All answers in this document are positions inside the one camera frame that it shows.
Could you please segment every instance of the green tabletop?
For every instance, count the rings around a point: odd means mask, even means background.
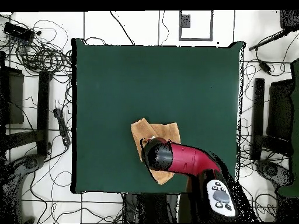
[[[83,191],[181,193],[140,162],[130,125],[177,122],[182,144],[217,154],[235,176],[240,53],[230,48],[73,44],[77,54],[77,162]]]

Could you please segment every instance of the floor tile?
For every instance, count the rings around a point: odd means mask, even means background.
[[[83,211],[82,223],[108,223],[112,222],[116,216],[122,212],[122,204],[94,204],[84,203],[84,208],[88,208],[92,213],[87,210]]]

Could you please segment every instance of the wire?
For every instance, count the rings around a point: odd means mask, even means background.
[[[126,34],[126,36],[128,37],[128,39],[131,41],[132,45],[135,45],[135,43],[131,40],[131,38],[128,36],[127,32],[125,31],[123,25],[119,22],[119,20],[112,14],[112,12],[110,11],[110,14],[112,15],[112,17],[119,23],[119,25],[121,26],[121,28],[123,29],[124,33]]]
[[[275,34],[272,34],[272,35],[270,35],[270,36],[268,36],[268,37],[266,37],[266,38],[263,38],[258,44],[260,44],[261,42],[263,42],[264,40],[266,40],[266,39],[268,39],[268,38],[271,38],[271,37],[274,37],[274,36],[278,35],[279,33],[281,33],[281,31],[279,31],[279,32],[277,32],[277,33],[275,33]],[[284,65],[284,60],[286,59],[288,49],[290,48],[290,46],[292,45],[292,43],[295,41],[295,39],[296,39],[298,36],[299,36],[299,33],[294,37],[294,39],[292,40],[292,42],[288,45],[288,47],[287,47],[287,49],[286,49],[286,53],[285,53],[285,55],[284,55],[284,57],[283,57],[283,60],[282,60],[282,62],[281,62],[281,65],[280,65],[281,73],[278,74],[278,75],[274,75],[274,74],[272,74],[272,73],[274,72],[274,67],[273,67],[273,71],[270,71],[271,73],[269,72],[269,73],[268,73],[269,75],[271,75],[271,76],[281,76],[282,74],[284,74],[284,73],[286,72],[286,66]],[[258,60],[260,63],[261,63],[261,62],[264,62],[264,61],[262,61],[262,60],[258,57],[258,48],[255,49],[255,55],[256,55],[257,60]]]
[[[165,26],[165,24],[164,24],[164,14],[165,14],[165,11],[163,12],[162,24],[163,24],[163,26],[167,29],[167,32],[168,32],[167,37],[166,37],[166,39],[164,40],[164,41],[167,41],[168,36],[169,36],[169,29],[168,29],[168,28]]]
[[[96,39],[96,40],[100,40],[100,41],[102,41],[102,42],[103,42],[103,45],[106,45],[106,42],[105,42],[105,41],[104,41],[102,38],[90,37],[90,38],[86,39],[86,40],[85,40],[85,42],[87,43],[87,41],[88,41],[89,39]]]
[[[47,202],[45,202],[45,200],[41,199],[40,197],[38,197],[38,196],[33,192],[33,190],[32,190],[32,184],[33,184],[34,180],[35,180],[35,171],[33,172],[33,180],[32,180],[31,185],[30,185],[30,191],[31,191],[32,195],[34,195],[37,199],[43,201],[43,202],[46,204],[46,208],[45,208],[45,210],[44,210],[43,213],[40,215],[40,217],[39,217],[39,219],[38,219],[38,221],[37,221],[37,224],[39,224],[41,217],[44,215],[44,213],[46,212],[46,210],[47,210],[47,208],[48,208],[48,204],[47,204]]]

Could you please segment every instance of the black border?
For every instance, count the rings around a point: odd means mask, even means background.
[[[77,44],[76,38],[71,39],[72,45],[72,182],[71,192],[77,194]]]
[[[210,21],[210,38],[182,38],[182,15],[183,11],[179,11],[179,41],[213,41],[213,18],[214,11],[211,10],[211,21]]]

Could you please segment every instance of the tan cloth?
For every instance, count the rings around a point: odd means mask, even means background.
[[[140,161],[142,161],[141,146],[140,146],[140,140],[142,138],[146,139],[146,138],[152,138],[154,136],[156,138],[157,137],[164,138],[167,141],[170,139],[172,142],[180,144],[180,133],[179,133],[178,125],[176,123],[171,123],[167,125],[149,124],[145,118],[142,118],[141,120],[138,120],[134,124],[131,124],[131,131],[132,131],[133,138],[135,140]],[[174,175],[174,173],[168,171],[155,171],[150,169],[150,172],[154,177],[154,179],[156,179],[156,181],[160,185],[166,183]]]

